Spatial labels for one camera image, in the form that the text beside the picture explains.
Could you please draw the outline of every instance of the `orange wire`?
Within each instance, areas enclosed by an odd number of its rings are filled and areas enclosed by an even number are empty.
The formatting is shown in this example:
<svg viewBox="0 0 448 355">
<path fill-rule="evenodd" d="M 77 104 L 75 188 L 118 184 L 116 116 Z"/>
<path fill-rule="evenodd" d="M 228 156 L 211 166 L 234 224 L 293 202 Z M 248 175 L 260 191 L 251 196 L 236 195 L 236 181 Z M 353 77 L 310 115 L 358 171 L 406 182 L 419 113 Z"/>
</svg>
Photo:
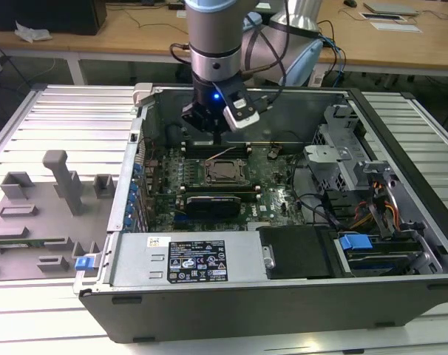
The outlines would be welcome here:
<svg viewBox="0 0 448 355">
<path fill-rule="evenodd" d="M 398 219 L 398 213 L 396 212 L 395 208 L 390 205 L 389 203 L 385 203 L 385 207 L 387 207 L 393 214 L 393 222 L 395 222 L 395 227 L 399 231 L 400 230 L 400 221 Z"/>
</svg>

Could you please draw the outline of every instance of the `wooden table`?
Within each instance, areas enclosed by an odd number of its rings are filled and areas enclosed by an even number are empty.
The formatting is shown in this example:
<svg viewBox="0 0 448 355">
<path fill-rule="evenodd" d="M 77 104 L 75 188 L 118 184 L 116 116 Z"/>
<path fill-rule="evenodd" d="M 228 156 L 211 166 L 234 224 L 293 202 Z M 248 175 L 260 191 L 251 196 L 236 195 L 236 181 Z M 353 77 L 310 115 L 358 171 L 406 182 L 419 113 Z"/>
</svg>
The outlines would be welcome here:
<svg viewBox="0 0 448 355">
<path fill-rule="evenodd" d="M 439 16 L 448 16 L 448 3 L 424 0 L 380 0 L 384 3 L 406 4 L 418 11 L 431 10 Z M 334 25 L 336 43 L 347 54 L 348 72 L 380 72 L 405 75 L 448 76 L 448 20 L 442 20 L 433 13 L 408 19 L 423 33 L 403 33 L 377 30 L 371 21 L 363 19 L 359 13 L 369 13 L 359 0 L 355 9 L 341 6 L 337 0 L 324 0 L 319 21 L 328 19 Z M 331 36 L 328 24 L 321 24 L 323 33 Z M 324 49 L 316 65 L 313 77 L 320 82 L 327 71 L 328 61 L 334 60 L 334 54 Z"/>
<path fill-rule="evenodd" d="M 444 2 L 379 1 L 408 4 L 416 10 L 448 15 L 448 3 Z M 65 59 L 74 83 L 80 85 L 86 83 L 80 65 L 85 59 L 175 63 L 169 55 L 169 45 L 188 41 L 185 18 L 178 18 L 176 11 L 166 7 L 119 9 L 121 7 L 108 5 L 106 22 L 95 36 L 53 33 L 53 40 L 30 44 L 13 33 L 0 33 L 0 46 L 8 55 Z M 356 21 L 339 12 L 341 9 L 356 18 L 362 18 L 359 12 L 369 11 L 362 0 L 356 9 L 345 7 L 342 0 L 323 1 L 319 20 L 333 22 L 336 43 L 347 53 L 346 71 L 448 76 L 448 20 L 441 20 L 432 13 L 422 13 L 415 21 L 423 33 L 379 31 L 370 21 Z M 327 24 L 322 24 L 321 28 L 325 35 L 330 36 Z M 324 49 L 312 76 L 313 85 L 317 86 L 332 62 L 332 51 Z"/>
</svg>

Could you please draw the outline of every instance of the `blue latch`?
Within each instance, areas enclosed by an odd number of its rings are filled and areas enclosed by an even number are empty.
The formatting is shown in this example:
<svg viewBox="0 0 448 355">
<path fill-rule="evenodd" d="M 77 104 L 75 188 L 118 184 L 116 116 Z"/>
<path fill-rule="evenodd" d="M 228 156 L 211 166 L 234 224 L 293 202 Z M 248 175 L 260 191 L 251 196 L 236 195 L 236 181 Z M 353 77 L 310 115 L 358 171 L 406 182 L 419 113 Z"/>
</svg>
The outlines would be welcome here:
<svg viewBox="0 0 448 355">
<path fill-rule="evenodd" d="M 139 163 L 134 163 L 134 171 L 142 172 L 142 166 Z"/>
<path fill-rule="evenodd" d="M 130 217 L 125 217 L 123 219 L 123 224 L 125 225 L 125 227 L 130 227 L 132 225 L 132 218 Z"/>
<path fill-rule="evenodd" d="M 127 199 L 130 203 L 134 203 L 135 200 L 137 200 L 137 198 L 135 197 L 135 194 L 133 194 L 133 193 L 129 193 L 129 196 Z"/>
<path fill-rule="evenodd" d="M 76 259 L 75 270 L 87 271 L 94 269 L 94 257 L 79 257 Z"/>
<path fill-rule="evenodd" d="M 346 234 L 339 238 L 341 247 L 346 249 L 373 249 L 370 238 L 366 234 Z"/>
<path fill-rule="evenodd" d="M 132 192 L 137 192 L 137 190 L 138 190 L 138 186 L 136 183 L 130 183 L 129 188 L 131 189 Z"/>
</svg>

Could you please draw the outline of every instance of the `warning label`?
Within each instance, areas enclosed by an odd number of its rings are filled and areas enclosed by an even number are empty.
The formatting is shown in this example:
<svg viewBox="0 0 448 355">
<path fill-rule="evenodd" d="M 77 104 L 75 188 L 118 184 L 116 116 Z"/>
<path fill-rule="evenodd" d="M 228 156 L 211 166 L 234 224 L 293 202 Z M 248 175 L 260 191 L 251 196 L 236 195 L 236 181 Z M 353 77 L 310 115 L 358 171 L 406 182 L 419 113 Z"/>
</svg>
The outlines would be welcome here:
<svg viewBox="0 0 448 355">
<path fill-rule="evenodd" d="M 168 261 L 170 283 L 228 280 L 224 240 L 171 242 Z"/>
</svg>

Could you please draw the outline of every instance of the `black plastic cover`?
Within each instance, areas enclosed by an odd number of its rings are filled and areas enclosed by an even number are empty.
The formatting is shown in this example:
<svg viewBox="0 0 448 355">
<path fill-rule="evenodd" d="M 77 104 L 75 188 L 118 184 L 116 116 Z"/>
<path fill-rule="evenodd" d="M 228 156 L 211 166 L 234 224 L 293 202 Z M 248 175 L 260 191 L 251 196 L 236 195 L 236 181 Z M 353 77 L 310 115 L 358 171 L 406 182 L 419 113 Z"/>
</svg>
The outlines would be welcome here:
<svg viewBox="0 0 448 355">
<path fill-rule="evenodd" d="M 335 231 L 324 226 L 280 226 L 259 230 L 262 246 L 271 246 L 275 267 L 268 278 L 327 279 L 344 277 L 334 246 Z"/>
</svg>

